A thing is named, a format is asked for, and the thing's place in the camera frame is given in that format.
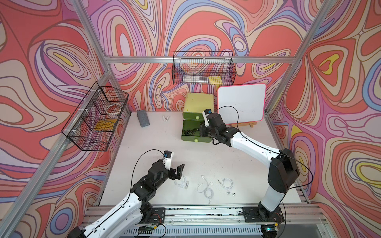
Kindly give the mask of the green top drawer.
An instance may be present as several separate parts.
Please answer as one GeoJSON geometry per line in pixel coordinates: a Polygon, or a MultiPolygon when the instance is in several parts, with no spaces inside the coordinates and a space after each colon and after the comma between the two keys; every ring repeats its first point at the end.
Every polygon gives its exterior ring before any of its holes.
{"type": "Polygon", "coordinates": [[[204,121],[204,117],[202,115],[202,112],[201,113],[199,113],[199,112],[183,112],[182,115],[183,115],[183,119],[187,120],[187,121],[199,121],[199,122],[204,121]]]}

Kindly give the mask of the green drawer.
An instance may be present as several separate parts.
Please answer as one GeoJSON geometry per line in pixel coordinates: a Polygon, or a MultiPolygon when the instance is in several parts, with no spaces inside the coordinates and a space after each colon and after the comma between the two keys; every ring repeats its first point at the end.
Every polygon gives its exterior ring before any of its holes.
{"type": "Polygon", "coordinates": [[[201,122],[199,122],[199,121],[183,120],[181,139],[183,141],[188,141],[188,142],[211,143],[212,138],[210,138],[210,137],[183,136],[184,130],[198,129],[198,128],[200,128],[200,126],[201,126],[201,122]]]}
{"type": "Polygon", "coordinates": [[[204,121],[204,117],[202,115],[202,112],[201,113],[199,113],[199,112],[183,112],[182,115],[183,115],[183,119],[187,120],[187,121],[199,121],[199,122],[204,121]]]}

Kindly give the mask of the black earphones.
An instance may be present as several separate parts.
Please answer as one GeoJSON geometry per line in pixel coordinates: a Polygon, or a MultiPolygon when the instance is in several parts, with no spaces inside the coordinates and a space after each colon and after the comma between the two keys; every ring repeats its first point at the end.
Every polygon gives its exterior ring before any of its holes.
{"type": "Polygon", "coordinates": [[[202,136],[200,128],[190,130],[190,135],[191,136],[196,136],[196,137],[202,136]]]}
{"type": "Polygon", "coordinates": [[[183,136],[194,136],[194,130],[184,130],[183,136]]]}

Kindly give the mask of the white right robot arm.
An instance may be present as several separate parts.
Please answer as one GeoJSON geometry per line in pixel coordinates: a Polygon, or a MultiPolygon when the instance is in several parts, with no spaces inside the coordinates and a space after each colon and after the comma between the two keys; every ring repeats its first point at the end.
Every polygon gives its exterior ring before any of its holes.
{"type": "Polygon", "coordinates": [[[238,128],[228,127],[218,113],[210,109],[202,113],[204,122],[200,135],[217,141],[213,145],[225,144],[238,149],[260,161],[268,169],[268,189],[257,208],[257,216],[268,222],[281,204],[291,185],[300,175],[297,161],[289,149],[278,150],[266,146],[241,132],[238,128]]]}

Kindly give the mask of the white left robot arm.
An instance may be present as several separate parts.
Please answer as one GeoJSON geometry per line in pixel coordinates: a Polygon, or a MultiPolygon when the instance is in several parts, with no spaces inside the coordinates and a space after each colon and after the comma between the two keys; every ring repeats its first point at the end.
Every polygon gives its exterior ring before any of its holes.
{"type": "Polygon", "coordinates": [[[128,195],[105,215],[86,226],[71,230],[68,238],[118,238],[129,228],[142,221],[149,221],[152,205],[149,201],[156,195],[158,188],[168,179],[180,180],[185,164],[177,168],[166,168],[162,159],[153,163],[147,172],[135,183],[128,195]]]}

